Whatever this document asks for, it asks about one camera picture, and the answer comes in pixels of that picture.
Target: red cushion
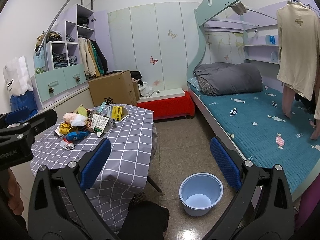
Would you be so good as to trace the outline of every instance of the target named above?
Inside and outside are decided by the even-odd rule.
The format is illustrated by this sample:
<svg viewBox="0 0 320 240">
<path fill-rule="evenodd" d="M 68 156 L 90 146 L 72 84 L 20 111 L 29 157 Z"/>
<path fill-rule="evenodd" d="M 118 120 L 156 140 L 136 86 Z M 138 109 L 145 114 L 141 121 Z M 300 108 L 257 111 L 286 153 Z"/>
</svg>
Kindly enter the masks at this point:
<svg viewBox="0 0 320 240">
<path fill-rule="evenodd" d="M 184 97 L 142 102 L 138 103 L 138 107 L 153 111 L 154 120 L 195 115 L 195 105 L 187 91 Z"/>
</svg>

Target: tiled floor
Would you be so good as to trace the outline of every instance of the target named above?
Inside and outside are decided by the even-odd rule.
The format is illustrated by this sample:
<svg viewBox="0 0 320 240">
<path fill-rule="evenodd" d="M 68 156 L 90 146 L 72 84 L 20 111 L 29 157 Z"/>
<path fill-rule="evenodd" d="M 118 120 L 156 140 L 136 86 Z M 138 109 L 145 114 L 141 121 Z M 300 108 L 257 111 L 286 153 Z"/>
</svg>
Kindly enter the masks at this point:
<svg viewBox="0 0 320 240">
<path fill-rule="evenodd" d="M 165 195 L 161 196 L 148 183 L 145 193 L 149 200 L 170 210 L 168 240 L 202 239 L 235 194 L 211 155 L 209 143 L 214 133 L 198 111 L 193 119 L 159 121 L 156 127 L 159 143 L 149 175 Z M 179 187 L 186 177 L 198 172 L 216 175 L 222 181 L 224 191 L 221 201 L 209 213 L 202 217 L 191 217 L 186 214 L 179 200 Z"/>
</svg>

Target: chair leg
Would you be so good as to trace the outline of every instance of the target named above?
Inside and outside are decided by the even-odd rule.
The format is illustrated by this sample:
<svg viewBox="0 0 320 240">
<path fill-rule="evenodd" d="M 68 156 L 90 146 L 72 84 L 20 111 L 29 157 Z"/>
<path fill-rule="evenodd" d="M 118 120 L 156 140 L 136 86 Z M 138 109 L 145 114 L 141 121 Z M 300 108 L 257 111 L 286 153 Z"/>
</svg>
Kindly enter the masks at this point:
<svg viewBox="0 0 320 240">
<path fill-rule="evenodd" d="M 162 196 L 164 196 L 164 193 L 162 192 L 162 190 L 159 188 L 159 186 L 151 179 L 151 177 L 148 175 L 147 176 L 147 182 L 150 183 L 150 185 L 156 190 L 158 191 Z"/>
</svg>

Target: blue gripper pad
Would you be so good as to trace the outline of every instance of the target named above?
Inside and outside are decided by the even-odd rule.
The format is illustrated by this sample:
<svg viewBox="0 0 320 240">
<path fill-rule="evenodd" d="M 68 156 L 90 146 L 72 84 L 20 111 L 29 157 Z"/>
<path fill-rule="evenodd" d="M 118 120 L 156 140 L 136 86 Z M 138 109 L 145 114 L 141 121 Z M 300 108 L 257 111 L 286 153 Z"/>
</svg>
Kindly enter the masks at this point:
<svg viewBox="0 0 320 240">
<path fill-rule="evenodd" d="M 81 172 L 80 188 L 85 191 L 88 188 L 92 188 L 96 181 L 100 171 L 104 167 L 107 159 L 111 153 L 111 143 L 108 139 L 105 139 L 96 153 L 89 160 L 88 164 Z"/>
<path fill-rule="evenodd" d="M 5 119 L 8 125 L 20 122 L 21 120 L 26 120 L 30 116 L 30 110 L 28 107 L 20 108 L 16 111 L 9 113 Z"/>
<path fill-rule="evenodd" d="M 211 139 L 210 151 L 229 186 L 238 191 L 242 185 L 240 180 L 240 171 L 216 138 Z"/>
</svg>

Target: human hand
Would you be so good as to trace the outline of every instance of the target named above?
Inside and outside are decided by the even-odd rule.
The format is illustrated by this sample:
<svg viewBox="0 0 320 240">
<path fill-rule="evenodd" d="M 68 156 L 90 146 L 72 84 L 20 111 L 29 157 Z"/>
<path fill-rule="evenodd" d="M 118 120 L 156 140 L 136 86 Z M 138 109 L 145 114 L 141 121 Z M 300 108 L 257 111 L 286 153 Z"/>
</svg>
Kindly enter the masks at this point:
<svg viewBox="0 0 320 240">
<path fill-rule="evenodd" d="M 10 168 L 8 169 L 8 173 L 9 173 L 8 192 L 11 195 L 8 201 L 8 206 L 15 215 L 22 215 L 23 202 L 20 197 L 20 188 L 17 183 L 16 177 L 14 176 Z"/>
</svg>

